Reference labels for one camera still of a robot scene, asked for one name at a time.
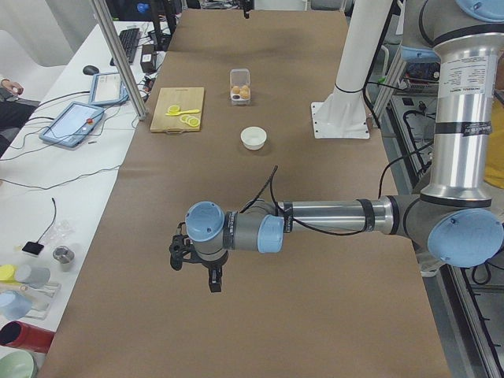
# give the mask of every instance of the robotic arm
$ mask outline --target robotic arm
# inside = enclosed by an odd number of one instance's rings
[[[284,233],[299,229],[401,235],[458,267],[481,264],[498,251],[504,229],[488,211],[491,198],[480,186],[498,54],[504,47],[504,2],[408,0],[405,31],[407,61],[441,60],[431,181],[421,194],[346,202],[273,198],[240,213],[199,202],[186,214],[187,234],[180,224],[173,236],[169,250],[175,270],[184,262],[201,263],[209,270],[210,290],[221,291],[230,250],[278,252]]]

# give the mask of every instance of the blue joint cap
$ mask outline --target blue joint cap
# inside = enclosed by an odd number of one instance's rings
[[[502,0],[455,0],[469,16],[484,22],[504,22],[504,2]]]
[[[439,57],[432,49],[401,46],[401,57],[408,63],[436,63]]]
[[[464,209],[432,229],[427,248],[447,264],[470,268],[494,256],[503,240],[504,228],[494,214],[485,209]]]
[[[136,5],[136,9],[141,13],[141,14],[145,14],[147,13],[147,10],[149,10],[149,4],[146,4],[144,2],[139,2],[137,5]]]
[[[262,254],[280,252],[284,241],[284,219],[267,215],[259,226],[258,251]]]
[[[207,242],[215,238],[224,226],[224,213],[213,202],[194,204],[186,214],[187,234],[194,242]]]

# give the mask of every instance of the tablet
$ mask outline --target tablet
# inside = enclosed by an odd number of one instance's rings
[[[39,138],[55,146],[75,147],[93,131],[104,112],[98,106],[72,102],[44,129]]]
[[[95,73],[91,83],[89,103],[96,106],[116,105],[125,102],[128,93],[116,72]]]

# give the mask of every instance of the red cup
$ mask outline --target red cup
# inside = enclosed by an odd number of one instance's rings
[[[0,329],[0,345],[47,353],[54,332],[20,321],[11,321]]]

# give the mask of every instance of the white bowl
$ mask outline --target white bowl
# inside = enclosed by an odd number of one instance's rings
[[[259,150],[265,145],[266,132],[257,126],[250,126],[242,131],[240,138],[243,145],[249,150]]]

